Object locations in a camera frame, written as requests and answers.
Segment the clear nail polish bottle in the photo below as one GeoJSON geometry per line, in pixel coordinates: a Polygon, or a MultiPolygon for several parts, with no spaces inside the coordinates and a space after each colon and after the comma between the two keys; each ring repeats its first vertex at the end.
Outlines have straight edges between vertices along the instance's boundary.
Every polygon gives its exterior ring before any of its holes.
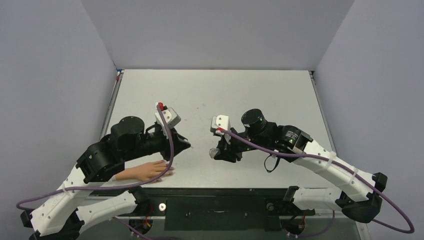
{"type": "Polygon", "coordinates": [[[209,156],[210,156],[211,159],[214,159],[215,156],[219,153],[220,153],[220,150],[218,148],[211,148],[209,150],[209,156]]]}

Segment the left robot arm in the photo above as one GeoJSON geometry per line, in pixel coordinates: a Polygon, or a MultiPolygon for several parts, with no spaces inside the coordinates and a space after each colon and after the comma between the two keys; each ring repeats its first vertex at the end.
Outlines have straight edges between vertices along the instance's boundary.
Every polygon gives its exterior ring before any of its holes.
{"type": "Polygon", "coordinates": [[[91,192],[121,172],[125,162],[160,153],[169,160],[188,149],[188,140],[175,126],[181,121],[170,109],[155,114],[153,132],[143,120],[127,116],[113,125],[110,134],[90,145],[59,187],[36,209],[25,210],[21,221],[33,229],[33,240],[75,240],[87,229],[115,216],[143,215],[149,209],[147,194],[140,186],[130,186],[107,200],[91,205],[82,202],[91,192]]]}

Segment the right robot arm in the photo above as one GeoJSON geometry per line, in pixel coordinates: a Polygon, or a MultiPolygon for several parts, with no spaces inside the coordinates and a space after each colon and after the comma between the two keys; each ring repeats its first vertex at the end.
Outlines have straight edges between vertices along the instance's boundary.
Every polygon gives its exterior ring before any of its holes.
{"type": "Polygon", "coordinates": [[[380,213],[380,192],[388,180],[383,173],[350,165],[301,129],[266,120],[260,109],[245,112],[241,122],[244,131],[237,132],[227,115],[212,117],[210,130],[220,140],[210,150],[211,158],[236,163],[244,152],[260,150],[277,162],[285,160],[304,167],[333,184],[332,188],[290,187],[282,199],[287,213],[332,210],[360,223],[369,223],[380,213]]]}

